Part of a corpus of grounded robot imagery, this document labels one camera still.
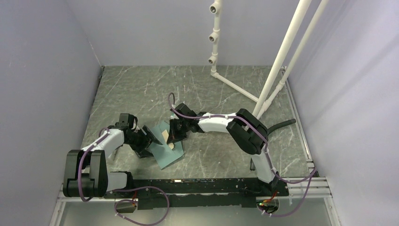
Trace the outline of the teal envelope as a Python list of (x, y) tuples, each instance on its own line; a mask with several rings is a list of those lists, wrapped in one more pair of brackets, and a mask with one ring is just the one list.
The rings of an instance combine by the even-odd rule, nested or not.
[(150, 130), (155, 135), (155, 137), (163, 144), (157, 145), (155, 143), (152, 143), (149, 146), (149, 150), (152, 152), (161, 170), (183, 157), (184, 150), (182, 142), (174, 143), (174, 149), (171, 150), (162, 136), (163, 130), (169, 131), (168, 123), (166, 123), (165, 121), (161, 121), (158, 125), (152, 127)]

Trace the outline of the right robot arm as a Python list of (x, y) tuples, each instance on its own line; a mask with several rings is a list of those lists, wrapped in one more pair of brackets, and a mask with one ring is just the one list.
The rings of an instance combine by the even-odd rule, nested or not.
[(272, 173), (271, 161), (267, 158), (268, 136), (295, 120), (280, 122), (267, 128), (243, 108), (231, 114), (195, 113), (186, 104), (181, 103), (172, 111), (174, 116), (169, 121), (167, 144), (184, 140), (189, 131), (228, 133), (240, 149), (251, 156), (251, 168), (256, 171), (260, 180), (261, 193), (271, 195), (277, 190), (278, 179)]

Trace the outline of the cream letter paper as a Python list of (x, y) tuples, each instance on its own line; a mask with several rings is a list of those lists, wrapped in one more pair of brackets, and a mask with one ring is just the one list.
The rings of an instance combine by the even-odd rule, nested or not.
[(174, 149), (174, 143), (169, 143), (168, 144), (168, 138), (169, 138), (169, 132), (167, 130), (163, 130), (162, 131), (162, 136), (166, 142), (166, 144), (168, 145), (168, 147), (173, 150)]

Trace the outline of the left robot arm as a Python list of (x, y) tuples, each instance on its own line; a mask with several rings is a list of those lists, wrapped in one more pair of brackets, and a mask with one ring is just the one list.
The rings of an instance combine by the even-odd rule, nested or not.
[(131, 172), (109, 171), (107, 159), (123, 145), (130, 146), (139, 158), (153, 156), (150, 145), (162, 143), (147, 126), (138, 128), (137, 122), (134, 115), (122, 113), (119, 120), (102, 129), (91, 144), (68, 152), (63, 181), (64, 196), (79, 197), (87, 202), (92, 198), (129, 198), (134, 194), (136, 188)]

